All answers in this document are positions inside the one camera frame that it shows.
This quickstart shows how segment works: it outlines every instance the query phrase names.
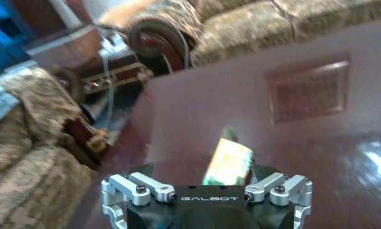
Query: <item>screw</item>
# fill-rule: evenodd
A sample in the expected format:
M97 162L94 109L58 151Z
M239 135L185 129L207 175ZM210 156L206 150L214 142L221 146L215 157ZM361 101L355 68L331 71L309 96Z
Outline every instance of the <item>screw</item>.
M137 185L137 193L143 193L146 191L145 185Z
M171 202L175 200L175 194L174 193L169 193L167 195L167 202Z
M249 193L246 193L243 195L243 199L245 199L246 202L250 202L253 200L253 196Z
M273 189L274 189L278 193L283 193L283 192L285 192L285 187L283 187L283 185L277 185Z

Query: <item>patterned sofa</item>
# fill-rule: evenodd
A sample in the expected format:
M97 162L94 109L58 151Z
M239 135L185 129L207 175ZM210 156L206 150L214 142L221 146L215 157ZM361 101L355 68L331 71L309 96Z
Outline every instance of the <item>patterned sofa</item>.
M119 29L134 50L174 62L166 43L181 61L183 45L173 23L201 66L379 18L381 0L158 0Z
M62 132L81 111L42 69L0 84L21 101L0 120L0 228L63 228L95 174L70 154L73 138Z

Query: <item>wooden furniture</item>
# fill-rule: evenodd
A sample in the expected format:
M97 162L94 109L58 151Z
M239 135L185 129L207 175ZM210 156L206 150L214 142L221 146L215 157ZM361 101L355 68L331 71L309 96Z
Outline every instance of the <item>wooden furniture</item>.
M153 176L199 184L222 127L234 127L254 161L313 181L305 228L381 228L381 22L285 49L271 49L149 81L70 228L110 228L99 180L153 163ZM350 57L341 112L274 124L270 73Z

